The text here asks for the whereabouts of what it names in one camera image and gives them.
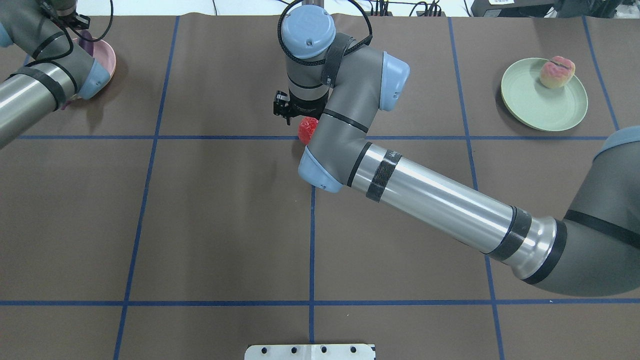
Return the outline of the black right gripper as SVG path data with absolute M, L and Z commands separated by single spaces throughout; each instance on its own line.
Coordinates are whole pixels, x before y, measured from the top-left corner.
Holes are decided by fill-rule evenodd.
M 291 119 L 303 116 L 319 119 L 326 107 L 326 95 L 314 100 L 304 100 L 295 94 L 287 94 L 277 90 L 273 100 L 273 114 L 286 120 L 286 125 L 291 125 Z

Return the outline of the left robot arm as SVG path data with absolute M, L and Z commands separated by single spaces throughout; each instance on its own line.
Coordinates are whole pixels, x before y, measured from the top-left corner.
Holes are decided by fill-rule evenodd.
M 16 45 L 31 62 L 9 74 L 0 87 L 0 144 L 5 147 L 73 98 L 89 100 L 111 79 L 83 39 L 90 18 L 75 0 L 3 0 L 1 46 Z

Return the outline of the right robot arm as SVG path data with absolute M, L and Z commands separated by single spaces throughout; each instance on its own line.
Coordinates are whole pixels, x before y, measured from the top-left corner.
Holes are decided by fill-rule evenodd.
M 404 61 L 337 32 L 322 7 L 291 2 L 277 25 L 288 93 L 275 116 L 318 126 L 298 174 L 323 191 L 351 187 L 507 265 L 526 284 L 567 296 L 602 297 L 639 287 L 639 128 L 617 130 L 562 219 L 480 193 L 366 141 L 378 111 L 390 112 L 410 75 Z

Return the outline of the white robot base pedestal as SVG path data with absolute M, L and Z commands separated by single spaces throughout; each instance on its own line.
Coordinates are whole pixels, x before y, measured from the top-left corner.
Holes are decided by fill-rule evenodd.
M 375 360 L 374 344 L 256 344 L 247 347 L 245 360 Z

